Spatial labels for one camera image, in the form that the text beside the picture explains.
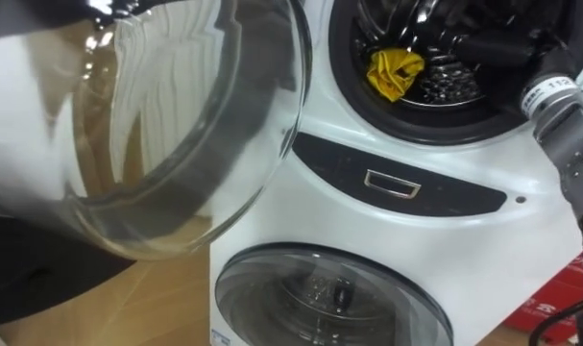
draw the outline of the wooden surface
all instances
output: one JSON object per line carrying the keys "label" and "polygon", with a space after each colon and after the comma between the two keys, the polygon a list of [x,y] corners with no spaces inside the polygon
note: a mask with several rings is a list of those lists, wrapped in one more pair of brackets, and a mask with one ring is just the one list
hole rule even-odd
{"label": "wooden surface", "polygon": [[[139,262],[69,302],[0,326],[0,335],[8,346],[207,346],[208,256],[205,249]],[[522,346],[527,336],[498,328],[479,345]]]}

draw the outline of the glass door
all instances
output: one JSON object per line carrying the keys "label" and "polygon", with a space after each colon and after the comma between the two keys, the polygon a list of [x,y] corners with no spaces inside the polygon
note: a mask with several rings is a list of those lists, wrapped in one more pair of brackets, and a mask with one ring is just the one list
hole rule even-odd
{"label": "glass door", "polygon": [[0,1],[0,212],[194,250],[286,155],[309,49],[298,0]]}
{"label": "glass door", "polygon": [[420,287],[325,247],[249,249],[225,266],[215,295],[225,320],[251,346],[452,345],[448,318]]}

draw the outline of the black cable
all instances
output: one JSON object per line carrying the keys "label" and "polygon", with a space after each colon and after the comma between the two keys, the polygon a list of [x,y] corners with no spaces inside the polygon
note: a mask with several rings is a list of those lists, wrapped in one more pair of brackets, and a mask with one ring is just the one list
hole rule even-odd
{"label": "black cable", "polygon": [[559,321],[573,316],[574,314],[578,313],[579,311],[583,310],[583,300],[581,302],[575,303],[566,309],[562,309],[556,314],[550,316],[545,321],[541,322],[535,329],[532,331],[530,335],[530,339],[528,340],[529,346],[539,346],[539,340],[541,339],[541,335],[546,332],[551,326],[558,323]]}

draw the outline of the yellow garment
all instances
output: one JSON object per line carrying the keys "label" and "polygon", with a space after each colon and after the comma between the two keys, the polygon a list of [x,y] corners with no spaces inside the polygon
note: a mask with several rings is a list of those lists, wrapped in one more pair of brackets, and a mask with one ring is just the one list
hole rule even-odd
{"label": "yellow garment", "polygon": [[398,101],[424,70],[425,62],[419,55],[405,49],[389,48],[372,55],[368,81],[391,102]]}

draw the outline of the red box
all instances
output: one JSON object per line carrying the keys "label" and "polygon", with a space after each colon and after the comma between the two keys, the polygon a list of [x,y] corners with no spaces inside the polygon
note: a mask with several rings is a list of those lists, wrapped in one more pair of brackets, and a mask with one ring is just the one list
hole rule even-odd
{"label": "red box", "polygon": [[[552,280],[507,317],[504,325],[524,332],[532,332],[546,318],[581,300],[583,300],[582,288]],[[555,324],[544,334],[544,338],[550,344],[558,344],[575,333],[574,317],[571,317]]]}
{"label": "red box", "polygon": [[553,280],[583,289],[583,254],[556,274]]}

